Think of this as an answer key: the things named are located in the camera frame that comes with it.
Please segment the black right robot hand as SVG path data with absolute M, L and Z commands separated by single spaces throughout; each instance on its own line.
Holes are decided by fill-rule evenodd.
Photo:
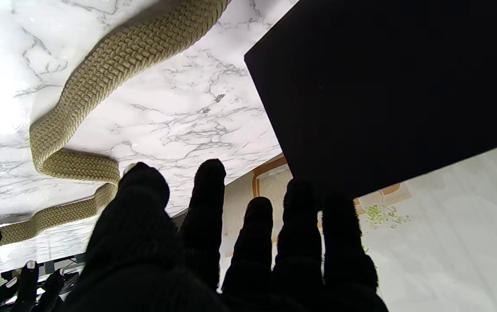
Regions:
M 56 312 L 63 303 L 60 292 L 65 283 L 65 269 L 54 271 L 44 283 L 44 293 L 37 297 L 39 267 L 29 260 L 20 274 L 0 286 L 0 307 L 7 300 L 16 296 L 9 312 Z

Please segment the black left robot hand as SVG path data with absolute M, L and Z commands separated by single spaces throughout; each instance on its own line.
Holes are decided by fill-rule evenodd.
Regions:
M 353 200 L 340 193 L 319 199 L 298 179 L 286 188 L 276 258 L 272 204 L 253 198 L 218 293 L 225 177 L 218 159 L 200 165 L 177 229 L 165 212 L 165 178 L 143 162 L 131 166 L 98 218 L 62 311 L 387 311 Z

